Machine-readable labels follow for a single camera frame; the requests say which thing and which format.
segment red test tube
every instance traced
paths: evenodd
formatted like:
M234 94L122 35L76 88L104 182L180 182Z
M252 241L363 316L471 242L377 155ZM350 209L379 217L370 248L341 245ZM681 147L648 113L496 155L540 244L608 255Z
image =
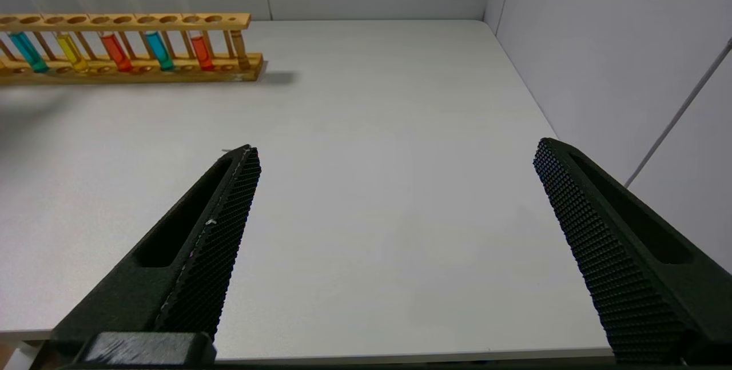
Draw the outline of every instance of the red test tube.
M193 44L193 50L196 52L196 58L198 59L198 64L201 66L201 70L213 70L214 61L211 59L211 54L209 54L209 49L206 47L206 42L204 42L204 36L201 32L199 31L198 34L192 32L190 34L190 41Z
M133 63L130 62L128 55L125 54L125 50L122 49L117 36L113 33L100 33L99 38L104 44L104 48L107 49L110 59L117 65L117 70L126 73L133 70Z

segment textured grip pad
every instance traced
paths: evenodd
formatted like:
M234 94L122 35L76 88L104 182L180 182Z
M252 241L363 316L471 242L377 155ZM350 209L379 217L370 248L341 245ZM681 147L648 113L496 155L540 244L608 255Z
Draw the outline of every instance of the textured grip pad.
M534 167L620 363L724 363L732 278L568 144Z

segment test tube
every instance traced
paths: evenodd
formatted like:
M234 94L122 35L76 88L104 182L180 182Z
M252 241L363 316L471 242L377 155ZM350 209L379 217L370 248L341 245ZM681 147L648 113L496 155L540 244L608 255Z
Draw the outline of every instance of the test tube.
M173 64L173 60L170 59L168 50L165 49L165 44L163 44L162 38L160 38L160 33L157 31L146 31L145 38L147 39L157 62L160 63L160 70L173 70L176 66Z
M36 47L33 46L33 43L28 39L25 32L13 32L8 35L18 51L23 55L23 58L26 59L28 65L31 66L34 73L45 73L48 71L48 65L46 65L41 55L38 54Z
M74 42L71 34L67 32L58 32L55 34L55 40L58 41L58 46L61 47L63 53L66 54L66 59L69 60L71 67L73 67L77 73L86 73L89 71L89 63L86 62L84 57L82 57L79 52L79 47L76 47L76 42Z
M99 39L102 40L104 48L109 54L109 58L117 65L117 70L126 73L133 70L133 63L130 62L128 55L125 54L125 50L120 45L120 40L114 32L100 32Z
M193 51L196 52L196 59L198 59L198 65L201 66L201 70L213 70L214 61L211 58L211 54L209 54L208 47L206 47L203 33L200 31L191 31L189 37L191 44L193 44Z

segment rack hole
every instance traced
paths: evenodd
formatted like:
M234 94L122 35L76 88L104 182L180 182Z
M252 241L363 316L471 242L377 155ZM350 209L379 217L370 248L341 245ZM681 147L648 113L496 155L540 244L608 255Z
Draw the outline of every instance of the rack hole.
M23 24L35 23L36 21L39 21L40 19L41 19L40 17L26 17L23 20L21 20L21 23L23 23Z
M78 24L82 21L86 21L86 17L71 17L69 18L69 24Z

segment wooden dowel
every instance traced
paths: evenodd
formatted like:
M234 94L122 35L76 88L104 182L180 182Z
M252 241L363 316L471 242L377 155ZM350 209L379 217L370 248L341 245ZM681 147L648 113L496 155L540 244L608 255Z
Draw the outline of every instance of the wooden dowel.
M160 35L162 36L162 41L165 43L165 48L168 50L169 57L174 59L176 57L176 52L173 51L173 45L170 45L170 37L168 37L168 32L161 31Z
M206 44L206 49L209 50L209 54L211 54L211 58L215 59L216 54L214 54L214 49L211 47L211 39L209 38L209 32L208 31L201 31L204 36L204 44Z
M53 54L53 51L50 50L50 47L48 46L48 43L45 42L45 39L41 35L40 32L34 31L33 35L36 36L36 39L38 40L38 43L41 45L43 50L45 51L45 54L48 55L48 59L55 61L57 58L55 57L55 54Z
M84 34L81 34L81 31L75 31L74 34L76 34L76 38L79 39L81 46L84 47L84 51L86 51L86 55L89 56L89 59L97 60L97 55L94 54L92 47L89 47L89 43L86 41L86 37L84 37Z
M231 39L233 40L233 47L236 49L238 67L241 70L249 70L249 58L246 57L246 49L244 47L244 39L241 38L241 31L231 31Z
M190 46L188 33L186 33L185 31L181 31L181 38L183 39L183 44L185 44L185 50L188 51L188 58L194 59L196 56L193 54L193 48Z
M152 47L150 47L150 43L147 42L147 38L145 37L145 33L140 31L140 39L142 40L142 43L145 45L145 49L147 50L147 55L150 56L151 60L155 59L155 53L152 51Z
M17 61L15 55L10 52L10 49L8 49L7 45L5 45L5 42L0 39L0 50L2 50L3 54L5 54L5 57L7 57L8 60L11 61Z
M135 54L133 47L130 45L130 40L128 40L128 35L124 31L120 31L120 38L122 39L122 44L125 45L125 50L127 50L128 54L130 54L130 59L136 60L137 55Z
M226 50L228 51L229 58L233 59L233 47L231 47L231 37L229 36L228 31L224 31L224 40L226 41Z

